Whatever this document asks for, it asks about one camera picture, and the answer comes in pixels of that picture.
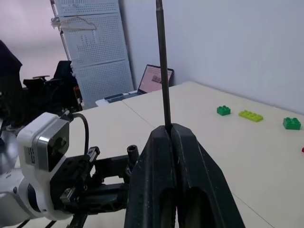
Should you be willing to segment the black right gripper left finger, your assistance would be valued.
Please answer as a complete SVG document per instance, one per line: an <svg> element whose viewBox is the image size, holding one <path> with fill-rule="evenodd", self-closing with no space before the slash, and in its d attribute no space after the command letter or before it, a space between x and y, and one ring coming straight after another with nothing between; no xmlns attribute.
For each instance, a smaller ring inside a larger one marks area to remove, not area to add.
<svg viewBox="0 0 304 228"><path fill-rule="evenodd" d="M171 140L159 126L132 170L124 228L174 228L175 187Z"/></svg>

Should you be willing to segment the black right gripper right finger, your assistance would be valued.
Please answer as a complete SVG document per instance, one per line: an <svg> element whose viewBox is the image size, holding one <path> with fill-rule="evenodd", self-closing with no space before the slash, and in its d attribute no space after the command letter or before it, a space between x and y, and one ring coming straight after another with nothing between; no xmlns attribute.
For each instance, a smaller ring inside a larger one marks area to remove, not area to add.
<svg viewBox="0 0 304 228"><path fill-rule="evenodd" d="M192 130L173 124L180 228L245 228L220 167Z"/></svg>

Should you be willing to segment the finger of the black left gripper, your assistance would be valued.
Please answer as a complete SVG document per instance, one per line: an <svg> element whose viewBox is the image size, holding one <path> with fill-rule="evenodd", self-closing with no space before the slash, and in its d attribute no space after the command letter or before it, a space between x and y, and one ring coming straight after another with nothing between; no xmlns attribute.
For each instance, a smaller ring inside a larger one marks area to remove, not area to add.
<svg viewBox="0 0 304 228"><path fill-rule="evenodd" d="M129 179L131 176L128 155L98 159L93 162L93 165L95 167L93 179L105 179L114 176Z"/></svg>
<svg viewBox="0 0 304 228"><path fill-rule="evenodd" d="M79 196L79 209L86 213L108 213L126 209L129 185L126 183L101 184L83 190Z"/></svg>

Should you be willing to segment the long metal screwdriver bit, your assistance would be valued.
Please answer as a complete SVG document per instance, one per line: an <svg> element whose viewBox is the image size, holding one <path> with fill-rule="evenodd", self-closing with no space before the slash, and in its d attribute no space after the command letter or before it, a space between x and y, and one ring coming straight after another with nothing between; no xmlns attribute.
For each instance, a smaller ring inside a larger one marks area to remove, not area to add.
<svg viewBox="0 0 304 228"><path fill-rule="evenodd" d="M170 110L170 96L169 96L169 82L168 82L168 68L167 68L167 53L166 53L166 38L165 25L162 0L156 1L156 21L159 45L159 58L161 69L161 86L164 109L164 122L167 133L171 133L171 110Z"/></svg>

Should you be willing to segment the small green toy brick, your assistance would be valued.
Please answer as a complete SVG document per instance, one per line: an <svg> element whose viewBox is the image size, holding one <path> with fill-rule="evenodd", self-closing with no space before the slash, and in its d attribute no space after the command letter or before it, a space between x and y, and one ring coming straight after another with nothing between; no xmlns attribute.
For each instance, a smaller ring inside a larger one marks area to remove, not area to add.
<svg viewBox="0 0 304 228"><path fill-rule="evenodd" d="M217 114L221 116L231 114L231 109L225 105L217 107Z"/></svg>
<svg viewBox="0 0 304 228"><path fill-rule="evenodd" d="M295 117L286 117L283 119L283 126L286 130L300 130L301 122Z"/></svg>

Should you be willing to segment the flat lime toy brick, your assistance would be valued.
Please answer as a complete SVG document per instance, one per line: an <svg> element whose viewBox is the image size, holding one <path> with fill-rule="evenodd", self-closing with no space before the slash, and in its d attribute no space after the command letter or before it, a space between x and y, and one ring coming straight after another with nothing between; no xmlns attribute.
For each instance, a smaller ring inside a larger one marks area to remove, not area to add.
<svg viewBox="0 0 304 228"><path fill-rule="evenodd" d="M250 121L253 121L255 123L262 121L264 118L262 115L248 111L248 110L243 110L238 113L238 116L248 119Z"/></svg>

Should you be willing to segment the black office chair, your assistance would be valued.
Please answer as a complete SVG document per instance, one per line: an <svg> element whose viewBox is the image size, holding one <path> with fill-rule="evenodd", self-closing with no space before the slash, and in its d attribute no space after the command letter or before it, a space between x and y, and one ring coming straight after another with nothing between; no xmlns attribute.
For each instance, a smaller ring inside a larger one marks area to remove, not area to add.
<svg viewBox="0 0 304 228"><path fill-rule="evenodd" d="M47 76L36 76L23 80L30 107L35 112L60 114L65 110L72 113L81 110L75 94L78 83L73 76L71 61L59 61L53 78L46 78Z"/></svg>

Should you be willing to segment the open laptop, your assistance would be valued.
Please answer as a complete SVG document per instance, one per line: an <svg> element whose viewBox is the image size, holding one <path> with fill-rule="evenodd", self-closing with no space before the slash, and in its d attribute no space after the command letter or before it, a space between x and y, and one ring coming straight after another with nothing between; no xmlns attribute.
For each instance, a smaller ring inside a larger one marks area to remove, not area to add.
<svg viewBox="0 0 304 228"><path fill-rule="evenodd" d="M161 83L161 68L159 66L147 64L139 87L136 91L109 96L105 98L105 101L108 103L114 103L130 97L135 97L146 93L158 91L162 89Z"/></svg>

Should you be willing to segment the white perforated pegboard panel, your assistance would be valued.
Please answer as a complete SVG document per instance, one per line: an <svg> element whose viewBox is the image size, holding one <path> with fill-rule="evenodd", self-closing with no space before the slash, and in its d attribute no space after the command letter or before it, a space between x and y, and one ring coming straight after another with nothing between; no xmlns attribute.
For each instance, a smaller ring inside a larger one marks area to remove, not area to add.
<svg viewBox="0 0 304 228"><path fill-rule="evenodd" d="M119 0L50 0L50 4L54 13L51 24L60 32L84 108L133 90ZM76 16L93 22L97 30L59 28L61 21Z"/></svg>

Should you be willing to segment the black fabric object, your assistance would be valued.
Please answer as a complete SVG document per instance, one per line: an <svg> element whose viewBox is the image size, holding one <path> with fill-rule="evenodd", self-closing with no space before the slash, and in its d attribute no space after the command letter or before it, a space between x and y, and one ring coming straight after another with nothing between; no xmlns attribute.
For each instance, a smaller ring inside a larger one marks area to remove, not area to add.
<svg viewBox="0 0 304 228"><path fill-rule="evenodd" d="M19 126L24 120L22 86L19 77L21 67L21 62L0 40L0 92L4 96L4 106L10 125L13 127Z"/></svg>

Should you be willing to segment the wooden clothes hanger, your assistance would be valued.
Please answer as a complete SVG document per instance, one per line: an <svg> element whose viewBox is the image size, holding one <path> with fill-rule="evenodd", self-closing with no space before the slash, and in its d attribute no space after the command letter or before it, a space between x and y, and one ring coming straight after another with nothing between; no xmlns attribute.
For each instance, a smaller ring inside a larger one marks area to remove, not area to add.
<svg viewBox="0 0 304 228"><path fill-rule="evenodd" d="M59 23L60 29L65 30L81 30L81 31L96 31L97 26L82 17L76 16L63 20Z"/></svg>

